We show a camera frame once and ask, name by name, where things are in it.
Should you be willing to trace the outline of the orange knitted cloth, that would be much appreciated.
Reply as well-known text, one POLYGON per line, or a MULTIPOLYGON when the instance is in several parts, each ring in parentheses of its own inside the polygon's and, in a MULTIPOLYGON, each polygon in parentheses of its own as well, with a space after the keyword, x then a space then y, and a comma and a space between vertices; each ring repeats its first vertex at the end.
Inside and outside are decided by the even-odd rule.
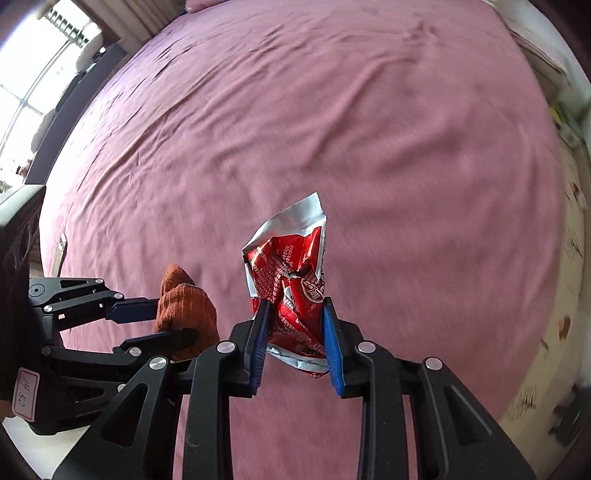
POLYGON ((197 357, 219 342, 214 304, 184 269, 170 264, 160 284, 154 332, 177 332, 181 345, 169 349, 175 362, 197 357))

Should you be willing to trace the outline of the red silver snack wrapper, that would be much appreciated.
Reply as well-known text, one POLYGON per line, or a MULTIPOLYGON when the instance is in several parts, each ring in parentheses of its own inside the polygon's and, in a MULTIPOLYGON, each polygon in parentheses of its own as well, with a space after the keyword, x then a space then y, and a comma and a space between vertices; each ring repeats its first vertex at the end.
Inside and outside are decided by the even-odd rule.
POLYGON ((322 333, 328 217, 318 193, 260 225, 242 248, 252 309, 273 304, 267 353, 318 378, 328 373, 322 333))

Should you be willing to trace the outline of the cartoon tree floor mat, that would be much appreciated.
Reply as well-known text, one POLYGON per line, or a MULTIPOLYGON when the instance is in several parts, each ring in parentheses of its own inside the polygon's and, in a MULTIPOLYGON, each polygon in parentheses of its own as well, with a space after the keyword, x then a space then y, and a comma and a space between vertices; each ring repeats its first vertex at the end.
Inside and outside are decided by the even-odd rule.
POLYGON ((529 462, 538 479, 549 477, 569 448, 550 430, 554 413, 567 405, 580 384, 590 307, 590 167, 581 140, 560 142, 563 162, 565 222, 553 308, 538 351, 501 426, 529 462))

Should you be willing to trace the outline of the dark window bench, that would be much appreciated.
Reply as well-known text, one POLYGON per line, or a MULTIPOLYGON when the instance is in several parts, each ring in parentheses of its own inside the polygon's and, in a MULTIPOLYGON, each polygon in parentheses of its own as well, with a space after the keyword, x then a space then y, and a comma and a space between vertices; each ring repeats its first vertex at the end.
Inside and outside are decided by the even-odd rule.
POLYGON ((40 141, 25 178, 26 184, 41 185, 47 182, 79 119, 126 56, 127 53, 119 44, 113 44, 84 74, 74 77, 58 102, 57 112, 40 141))

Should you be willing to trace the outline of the pink bed sheet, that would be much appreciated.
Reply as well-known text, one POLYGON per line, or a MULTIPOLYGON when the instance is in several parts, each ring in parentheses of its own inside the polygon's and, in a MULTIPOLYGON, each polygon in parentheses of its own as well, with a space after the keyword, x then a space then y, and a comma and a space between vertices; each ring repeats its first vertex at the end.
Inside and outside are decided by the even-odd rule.
POLYGON ((550 319, 563 235, 546 99, 481 1, 228 1, 177 18, 86 110, 40 219, 45 269, 156 297, 170 264, 249 317, 242 248, 311 193, 325 289, 495 417, 550 319))

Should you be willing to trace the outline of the window with grille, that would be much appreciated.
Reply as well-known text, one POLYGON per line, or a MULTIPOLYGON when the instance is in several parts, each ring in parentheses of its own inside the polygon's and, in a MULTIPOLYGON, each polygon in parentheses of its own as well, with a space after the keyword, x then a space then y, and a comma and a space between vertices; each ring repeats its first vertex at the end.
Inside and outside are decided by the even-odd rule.
POLYGON ((1 47, 1 190, 24 182, 32 142, 77 73, 83 48, 100 27, 72 1, 26 17, 1 47))

